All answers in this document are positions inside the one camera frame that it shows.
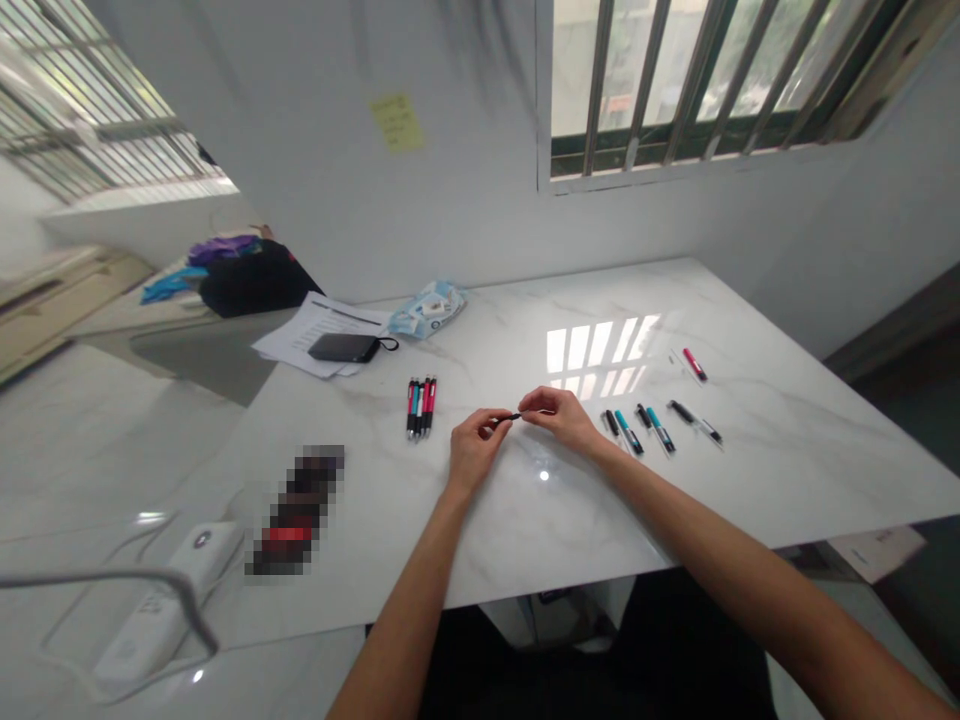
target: forearm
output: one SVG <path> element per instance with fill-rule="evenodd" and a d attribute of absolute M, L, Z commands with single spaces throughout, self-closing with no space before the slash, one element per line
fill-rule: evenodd
<path fill-rule="evenodd" d="M 949 713 L 843 609 L 775 553 L 609 441 L 597 443 L 590 457 L 657 539 L 824 714 Z"/>
<path fill-rule="evenodd" d="M 416 717 L 469 502 L 437 502 L 328 718 Z"/>

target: yellow sticky note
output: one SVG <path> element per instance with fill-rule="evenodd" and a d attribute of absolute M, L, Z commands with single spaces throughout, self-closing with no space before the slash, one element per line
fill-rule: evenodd
<path fill-rule="evenodd" d="M 406 152 L 423 147 L 423 131 L 406 95 L 401 93 L 381 98 L 370 103 L 370 111 L 383 131 L 383 139 L 387 141 L 390 152 Z"/>

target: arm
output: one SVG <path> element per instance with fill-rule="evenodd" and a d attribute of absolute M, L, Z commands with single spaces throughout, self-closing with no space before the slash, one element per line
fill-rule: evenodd
<path fill-rule="evenodd" d="M 463 521 L 512 425 L 491 420 L 508 415 L 477 410 L 454 429 L 447 487 L 327 718 L 417 716 Z"/>
<path fill-rule="evenodd" d="M 603 437 L 573 393 L 538 388 L 519 409 L 525 421 L 552 431 L 603 471 L 701 587 L 777 659 L 825 717 L 956 718 L 792 565 Z"/>

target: paper sheet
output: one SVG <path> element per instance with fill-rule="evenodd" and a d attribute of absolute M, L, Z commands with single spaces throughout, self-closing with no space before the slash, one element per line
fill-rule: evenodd
<path fill-rule="evenodd" d="M 361 364 L 314 360 L 308 351 L 324 333 L 382 337 L 387 334 L 389 319 L 388 312 L 360 310 L 311 292 L 296 315 L 252 347 L 268 360 L 278 360 L 319 378 L 354 375 Z"/>

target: plastic packet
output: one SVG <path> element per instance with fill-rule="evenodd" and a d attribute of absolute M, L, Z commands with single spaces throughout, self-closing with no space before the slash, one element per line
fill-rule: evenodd
<path fill-rule="evenodd" d="M 466 304 L 463 290 L 443 280 L 435 280 L 393 314 L 390 332 L 423 340 L 450 322 Z"/>

